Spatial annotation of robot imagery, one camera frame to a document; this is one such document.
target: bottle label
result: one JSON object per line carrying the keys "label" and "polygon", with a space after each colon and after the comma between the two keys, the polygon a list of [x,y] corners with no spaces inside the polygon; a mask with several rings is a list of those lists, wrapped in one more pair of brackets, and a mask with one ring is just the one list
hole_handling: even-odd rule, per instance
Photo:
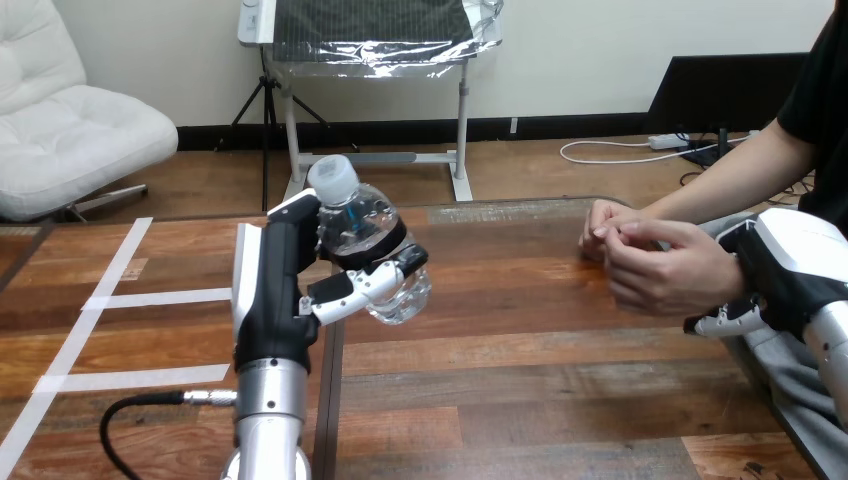
{"label": "bottle label", "polygon": [[349,255],[336,255],[326,248],[321,246],[321,259],[329,260],[338,265],[343,270],[362,270],[377,260],[386,258],[390,253],[403,243],[406,238],[406,225],[403,219],[398,218],[398,222],[389,233],[377,242],[373,248],[364,252],[351,253]]}

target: wall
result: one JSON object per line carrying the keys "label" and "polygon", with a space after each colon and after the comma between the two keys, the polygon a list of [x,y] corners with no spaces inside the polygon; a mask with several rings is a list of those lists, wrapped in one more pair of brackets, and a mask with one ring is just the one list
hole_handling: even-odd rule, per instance
{"label": "wall", "polygon": [[[235,38],[239,0],[54,2],[89,84],[134,95],[177,125],[229,123],[256,85],[258,53]],[[673,55],[806,51],[833,9],[833,0],[506,2],[504,44],[472,62],[472,117],[646,111]],[[457,81],[457,72],[307,78],[295,94],[331,121],[440,119],[456,115]],[[260,110],[245,121],[260,122]]]}

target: human hand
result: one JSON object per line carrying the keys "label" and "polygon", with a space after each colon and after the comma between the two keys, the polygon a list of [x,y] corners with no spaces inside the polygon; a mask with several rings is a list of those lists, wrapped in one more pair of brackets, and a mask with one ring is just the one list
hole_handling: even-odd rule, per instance
{"label": "human hand", "polygon": [[[651,315],[701,315],[742,296],[745,281],[736,257],[689,223],[642,220],[606,235],[605,268],[622,310]],[[634,243],[664,241],[668,252]]]}
{"label": "human hand", "polygon": [[645,218],[640,210],[625,207],[620,203],[608,200],[597,200],[592,204],[591,210],[586,215],[583,224],[583,234],[577,244],[586,257],[602,261],[604,259],[604,240],[610,229],[616,229],[619,225],[630,223]]}

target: robotic arm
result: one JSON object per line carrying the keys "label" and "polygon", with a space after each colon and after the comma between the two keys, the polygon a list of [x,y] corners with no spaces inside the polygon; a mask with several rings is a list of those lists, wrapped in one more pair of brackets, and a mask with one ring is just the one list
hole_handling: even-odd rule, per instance
{"label": "robotic arm", "polygon": [[238,371],[237,451],[222,479],[306,480],[299,448],[306,419],[308,348],[318,329],[400,286],[427,262],[410,245],[358,271],[324,279],[302,295],[297,275],[319,251],[314,190],[268,212],[264,228],[240,225],[233,278],[233,338]]}
{"label": "robotic arm", "polygon": [[848,241],[830,223],[784,209],[717,240],[737,255],[754,295],[686,320],[686,333],[726,337],[767,326],[792,333],[815,356],[848,431]]}

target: white tape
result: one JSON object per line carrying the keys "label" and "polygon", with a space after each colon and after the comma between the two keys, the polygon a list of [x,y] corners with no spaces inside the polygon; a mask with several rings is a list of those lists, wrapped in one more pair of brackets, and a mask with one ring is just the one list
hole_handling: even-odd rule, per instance
{"label": "white tape", "polygon": [[182,292],[142,293],[138,295],[115,295],[112,297],[91,297],[82,307],[83,310],[106,310],[111,308],[149,307],[153,305],[176,305],[183,303],[202,303],[229,301],[233,297],[231,288],[210,288],[208,290],[186,290]]}
{"label": "white tape", "polygon": [[[123,243],[121,243],[121,247],[118,248],[112,258],[112,262],[106,268],[106,272],[103,273],[103,277],[94,289],[92,297],[112,295],[152,221],[152,218],[139,218],[135,221]],[[53,363],[47,368],[46,376],[59,378],[58,381],[53,381],[54,383],[61,383],[62,377],[65,377],[71,371],[101,313],[102,310],[98,309],[83,310],[80,313],[71,333],[68,334],[68,338],[65,339],[65,343],[62,344],[62,348],[59,349]],[[5,480],[12,474],[12,470],[20,460],[33,434],[35,434],[36,428],[41,424],[41,420],[47,413],[47,409],[50,408],[50,404],[53,403],[54,398],[56,398],[55,391],[33,394],[27,401],[23,411],[18,415],[18,419],[15,420],[6,438],[3,439],[3,443],[0,444],[0,479]]]}
{"label": "white tape", "polygon": [[33,393],[94,392],[214,383],[223,380],[229,368],[229,364],[221,364],[135,372],[82,373],[63,377],[45,375],[41,377]]}

